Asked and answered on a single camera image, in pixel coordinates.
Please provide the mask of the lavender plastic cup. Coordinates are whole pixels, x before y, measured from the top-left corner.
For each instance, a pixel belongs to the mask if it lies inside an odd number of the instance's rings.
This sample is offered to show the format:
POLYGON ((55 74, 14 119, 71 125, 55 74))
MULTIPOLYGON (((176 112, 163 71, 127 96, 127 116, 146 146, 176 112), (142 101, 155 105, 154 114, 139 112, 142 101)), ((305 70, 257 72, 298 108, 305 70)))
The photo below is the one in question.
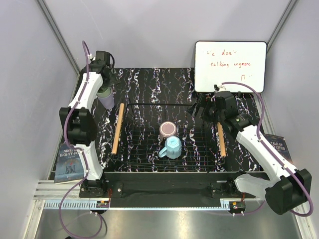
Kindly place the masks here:
POLYGON ((100 103, 104 106, 104 108, 107 110, 111 110, 115 106, 113 93, 110 93, 105 97, 98 96, 98 99, 100 103))

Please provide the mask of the light blue ceramic mug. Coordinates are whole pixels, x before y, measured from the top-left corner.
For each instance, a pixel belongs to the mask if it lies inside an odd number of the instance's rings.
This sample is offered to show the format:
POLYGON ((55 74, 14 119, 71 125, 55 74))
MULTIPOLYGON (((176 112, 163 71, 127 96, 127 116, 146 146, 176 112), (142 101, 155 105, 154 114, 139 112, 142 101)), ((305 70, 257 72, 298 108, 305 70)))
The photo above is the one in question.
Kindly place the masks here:
POLYGON ((164 148, 160 150, 159 157, 177 159, 181 156, 181 141, 177 136, 170 136, 166 139, 164 148))

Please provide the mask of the green plastic cup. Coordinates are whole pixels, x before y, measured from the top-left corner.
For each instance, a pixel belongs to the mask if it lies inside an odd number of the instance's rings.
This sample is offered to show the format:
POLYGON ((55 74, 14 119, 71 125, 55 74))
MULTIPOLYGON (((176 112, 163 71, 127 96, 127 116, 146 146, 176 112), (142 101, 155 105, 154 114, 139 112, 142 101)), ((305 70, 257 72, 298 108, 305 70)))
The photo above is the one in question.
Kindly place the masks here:
POLYGON ((97 92, 97 97, 98 98, 107 98, 111 93, 112 93, 111 87, 106 87, 106 88, 101 87, 97 92))

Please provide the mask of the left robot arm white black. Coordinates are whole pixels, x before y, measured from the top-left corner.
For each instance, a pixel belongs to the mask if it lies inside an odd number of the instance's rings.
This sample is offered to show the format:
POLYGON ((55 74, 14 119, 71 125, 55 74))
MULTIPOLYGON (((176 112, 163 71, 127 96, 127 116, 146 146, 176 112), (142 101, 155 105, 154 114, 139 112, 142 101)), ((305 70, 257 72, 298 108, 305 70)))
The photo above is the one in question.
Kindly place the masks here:
POLYGON ((115 59, 109 52, 97 51, 95 56, 89 54, 81 71, 82 82, 78 92, 69 106, 59 110, 65 141, 77 151, 84 169, 81 189, 96 197, 103 197, 108 185, 96 152, 98 129, 92 116, 92 106, 95 99, 107 110, 115 106, 113 85, 119 80, 114 65, 115 59))

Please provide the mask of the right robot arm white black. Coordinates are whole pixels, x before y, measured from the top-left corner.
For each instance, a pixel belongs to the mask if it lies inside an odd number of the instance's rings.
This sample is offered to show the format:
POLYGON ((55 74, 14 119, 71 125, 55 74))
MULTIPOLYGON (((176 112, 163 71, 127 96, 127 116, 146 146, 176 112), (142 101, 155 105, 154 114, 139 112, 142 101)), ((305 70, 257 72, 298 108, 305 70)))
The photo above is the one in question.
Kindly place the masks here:
POLYGON ((251 194, 265 200, 278 215, 308 202, 310 209, 305 216, 312 214, 311 174, 306 169, 298 170, 276 151, 260 132, 259 125, 246 113, 238 111, 236 98, 230 91, 219 91, 212 96, 199 94, 189 113, 196 116, 200 108, 203 108, 202 120, 221 124, 224 131, 250 152, 268 176, 265 180, 240 173, 226 185, 229 196, 251 194))

